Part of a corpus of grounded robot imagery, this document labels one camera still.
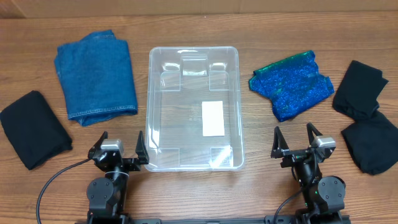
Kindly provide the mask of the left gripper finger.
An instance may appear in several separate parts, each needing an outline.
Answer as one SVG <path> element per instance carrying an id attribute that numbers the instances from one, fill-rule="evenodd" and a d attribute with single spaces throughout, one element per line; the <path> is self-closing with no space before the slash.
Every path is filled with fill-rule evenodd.
<path id="1" fill-rule="evenodd" d="M 101 137 L 97 140 L 97 142 L 92 147 L 92 150 L 97 150 L 101 147 L 103 141 L 108 138 L 108 132 L 104 131 Z"/>
<path id="2" fill-rule="evenodd" d="M 149 163 L 149 155 L 142 131 L 139 131 L 135 152 L 137 154 L 137 157 L 135 158 L 136 164 L 147 165 Z"/>

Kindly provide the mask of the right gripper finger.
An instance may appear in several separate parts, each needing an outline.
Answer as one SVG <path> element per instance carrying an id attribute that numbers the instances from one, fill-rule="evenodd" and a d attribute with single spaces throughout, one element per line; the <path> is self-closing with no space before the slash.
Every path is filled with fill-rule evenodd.
<path id="1" fill-rule="evenodd" d="M 284 139 L 280 128 L 276 126 L 274 128 L 274 142 L 271 150 L 271 158 L 281 158 L 285 156 L 286 152 L 289 152 L 290 149 Z"/>
<path id="2" fill-rule="evenodd" d="M 317 145 L 317 140 L 322 133 L 312 123 L 307 123 L 308 140 L 311 145 Z"/>

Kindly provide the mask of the sparkly blue sequin garment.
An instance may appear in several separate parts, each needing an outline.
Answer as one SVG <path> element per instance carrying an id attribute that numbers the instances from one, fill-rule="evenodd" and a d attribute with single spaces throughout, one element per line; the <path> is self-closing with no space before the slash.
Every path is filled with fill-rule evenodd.
<path id="1" fill-rule="evenodd" d="M 292 119 L 334 93 L 329 77 L 319 72 L 312 50 L 253 71 L 249 89 L 269 99 L 278 121 Z"/>

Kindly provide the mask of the black cloth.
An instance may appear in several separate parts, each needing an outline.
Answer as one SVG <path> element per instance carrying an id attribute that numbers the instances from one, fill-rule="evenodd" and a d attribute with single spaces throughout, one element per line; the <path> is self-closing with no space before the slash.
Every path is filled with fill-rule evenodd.
<path id="1" fill-rule="evenodd" d="M 381 70 L 353 60 L 336 91 L 332 107 L 354 120 L 369 119 L 379 108 L 377 98 L 387 83 Z"/>
<path id="2" fill-rule="evenodd" d="M 1 125 L 29 170 L 73 149 L 71 137 L 39 91 L 31 91 L 4 108 Z"/>
<path id="3" fill-rule="evenodd" d="M 397 127 L 381 112 L 356 120 L 341 132 L 357 167 L 370 175 L 381 174 L 397 162 Z"/>

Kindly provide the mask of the blue denim jeans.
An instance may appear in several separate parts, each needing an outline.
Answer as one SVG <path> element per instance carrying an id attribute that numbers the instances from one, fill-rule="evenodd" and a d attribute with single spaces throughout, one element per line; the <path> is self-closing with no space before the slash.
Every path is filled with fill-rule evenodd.
<path id="1" fill-rule="evenodd" d="M 137 114 L 129 46 L 113 31 L 59 46 L 54 64 L 69 120 L 89 126 Z"/>

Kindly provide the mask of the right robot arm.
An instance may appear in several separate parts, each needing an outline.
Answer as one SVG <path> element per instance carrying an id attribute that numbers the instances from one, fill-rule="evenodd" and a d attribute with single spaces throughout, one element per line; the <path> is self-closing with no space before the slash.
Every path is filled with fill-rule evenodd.
<path id="1" fill-rule="evenodd" d="M 319 132 L 312 123 L 307 123 L 307 134 L 308 147 L 292 151 L 280 128 L 274 129 L 271 157 L 281 158 L 282 168 L 291 168 L 300 190 L 281 203 L 270 222 L 279 223 L 283 219 L 279 215 L 283 207 L 302 195 L 305 208 L 290 216 L 291 223 L 349 223 L 349 217 L 341 215 L 345 208 L 345 182 L 334 175 L 324 177 L 319 166 L 332 155 L 336 142 L 331 136 Z"/>

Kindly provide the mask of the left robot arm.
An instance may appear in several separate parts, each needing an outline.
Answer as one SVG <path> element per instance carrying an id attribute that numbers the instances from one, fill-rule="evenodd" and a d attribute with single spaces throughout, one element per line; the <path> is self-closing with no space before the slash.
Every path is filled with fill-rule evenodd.
<path id="1" fill-rule="evenodd" d="M 140 171 L 149 163 L 143 133 L 137 139 L 135 158 L 123 158 L 123 143 L 120 139 L 108 139 L 105 131 L 88 152 L 104 177 L 94 179 L 86 190 L 89 200 L 87 223 L 133 223 L 124 212 L 129 173 Z"/>

